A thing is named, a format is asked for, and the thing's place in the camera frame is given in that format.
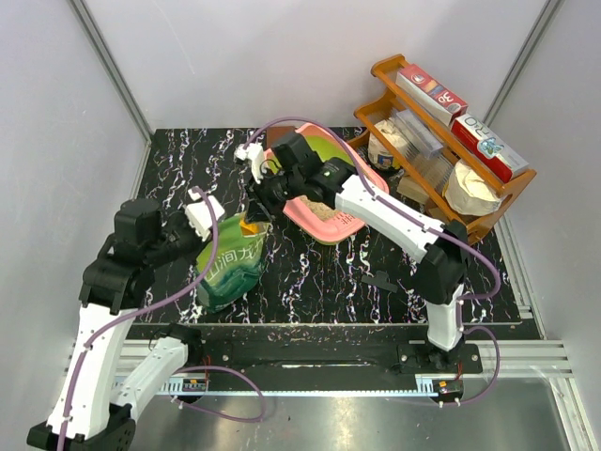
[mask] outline wooden rack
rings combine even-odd
[[[367,103],[355,110],[355,117],[360,120],[367,131],[362,135],[350,140],[348,143],[353,148],[366,146],[369,141],[369,135],[372,133],[378,141],[382,143],[389,152],[401,163],[406,173],[417,181],[428,193],[429,200],[426,203],[426,211],[434,212],[436,208],[442,213],[441,220],[449,222],[453,219],[461,221],[468,229],[470,244],[481,240],[499,221],[509,206],[517,199],[519,194],[528,186],[536,175],[536,171],[528,169],[516,178],[507,183],[499,180],[488,168],[478,160],[469,150],[455,138],[451,130],[439,122],[416,102],[404,89],[395,82],[396,73],[408,65],[407,60],[401,54],[393,56],[378,62],[372,68],[372,75],[377,77],[385,86],[383,96],[371,103]],[[459,160],[468,164],[484,181],[490,186],[499,197],[504,197],[501,207],[487,216],[464,216],[449,206],[448,202],[437,191],[437,187],[432,186],[423,175],[384,137],[376,128],[376,123],[391,115],[393,109],[404,110],[409,108],[417,115],[430,131],[437,136],[440,142],[444,143],[445,148],[442,156],[452,165]]]

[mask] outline plastic bag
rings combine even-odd
[[[408,142],[403,137],[403,134],[398,131],[394,124],[389,119],[381,120],[376,124],[376,128],[384,135],[384,137],[399,151],[405,155],[408,150]],[[367,158],[373,166],[381,170],[398,170],[401,168],[401,163],[384,147],[379,140],[370,133],[369,146],[367,148]]]
[[[268,224],[244,223],[244,213],[219,223],[219,247],[207,277],[196,290],[198,301],[215,313],[253,289],[264,270],[262,258]],[[196,272],[207,265],[209,244],[196,259]]]
[[[473,216],[497,211],[503,200],[463,161],[455,165],[444,196],[453,210]]]

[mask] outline cardboard box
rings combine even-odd
[[[409,176],[404,176],[398,182],[398,186],[396,187],[396,191],[403,195],[404,197],[408,197],[411,200],[414,200],[418,204],[425,205],[427,200],[430,198],[428,193],[422,188],[422,186],[412,179]]]
[[[444,125],[450,125],[456,117],[468,110],[467,103],[416,64],[410,64],[397,72],[396,84]]]
[[[458,117],[451,131],[461,144],[504,183],[519,176],[529,167],[526,160],[471,114]]]
[[[446,214],[444,214],[439,207],[435,206],[430,209],[426,206],[425,212],[429,217],[438,219],[439,221],[443,222],[444,224],[449,224],[449,218],[447,218]]]

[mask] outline gray floor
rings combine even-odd
[[[469,381],[468,394],[482,381]],[[254,416],[253,398],[206,398],[203,407]],[[382,398],[269,399],[269,419],[244,425],[156,398],[140,419],[133,451],[153,450],[568,450],[542,380],[500,381],[480,403],[416,407]]]

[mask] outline yellow item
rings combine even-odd
[[[244,219],[240,219],[240,229],[244,237],[256,235],[259,233],[259,224],[247,224]]]

